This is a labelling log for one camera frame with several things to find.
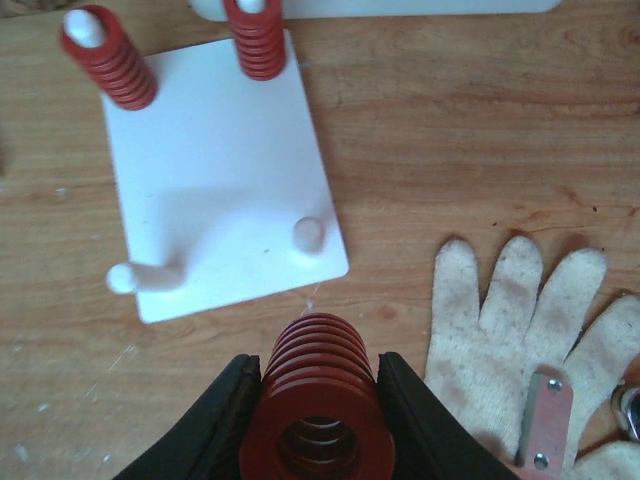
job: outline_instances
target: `white work glove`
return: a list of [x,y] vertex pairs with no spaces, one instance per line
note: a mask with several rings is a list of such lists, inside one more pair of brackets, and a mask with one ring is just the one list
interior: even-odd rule
[[551,367],[574,390],[563,480],[640,478],[640,445],[629,442],[608,444],[575,462],[589,419],[640,353],[640,299],[615,301],[573,348],[605,276],[605,259],[596,250],[573,252],[538,296],[542,270],[538,248],[513,238],[480,310],[473,250],[461,240],[442,247],[425,382],[469,433],[513,462],[531,375]]

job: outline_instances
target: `table surface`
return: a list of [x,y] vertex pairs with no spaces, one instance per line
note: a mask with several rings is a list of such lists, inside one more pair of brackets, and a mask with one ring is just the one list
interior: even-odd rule
[[[100,3],[145,54],[228,35],[186,1]],[[485,283],[514,232],[547,272],[602,249],[587,322],[640,292],[638,15],[566,0],[544,15],[290,22],[351,272],[151,326],[104,284],[125,242],[97,90],[58,47],[62,14],[0,21],[0,477],[110,478],[234,354],[265,362],[309,309],[352,321],[373,363],[395,350],[422,374],[433,259],[454,235]],[[583,443],[612,436],[603,407]]]

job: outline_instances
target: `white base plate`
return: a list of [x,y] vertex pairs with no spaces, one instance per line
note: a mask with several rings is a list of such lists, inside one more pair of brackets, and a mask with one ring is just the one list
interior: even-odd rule
[[[246,77],[231,40],[147,57],[160,91],[128,112],[102,96],[129,261],[175,266],[168,293],[138,293],[145,323],[343,276],[349,269],[291,39],[274,80]],[[293,246],[322,218],[324,248]]]
[[[227,19],[222,0],[189,2],[206,19]],[[286,18],[538,13],[559,3],[560,0],[282,0]]]

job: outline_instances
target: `red coil spring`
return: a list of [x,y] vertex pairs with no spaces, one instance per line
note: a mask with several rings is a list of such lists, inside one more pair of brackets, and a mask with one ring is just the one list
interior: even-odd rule
[[289,325],[240,450],[243,480],[389,480],[394,463],[358,332],[327,314]]
[[61,28],[60,41],[64,50],[121,108],[140,110],[151,104],[158,92],[158,83],[122,29],[118,17],[98,5],[82,8],[100,20],[107,40],[100,47],[84,48]]
[[240,10],[236,0],[224,0],[240,67],[254,80],[277,77],[286,64],[282,0],[267,0],[260,13]]

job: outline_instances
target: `metal screw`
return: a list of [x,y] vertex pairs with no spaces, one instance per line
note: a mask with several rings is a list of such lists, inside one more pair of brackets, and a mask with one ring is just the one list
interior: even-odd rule
[[536,458],[533,459],[533,464],[538,470],[546,470],[549,468],[549,459],[544,453],[539,453]]
[[562,382],[560,380],[551,379],[547,384],[547,388],[558,395],[560,392],[562,392]]

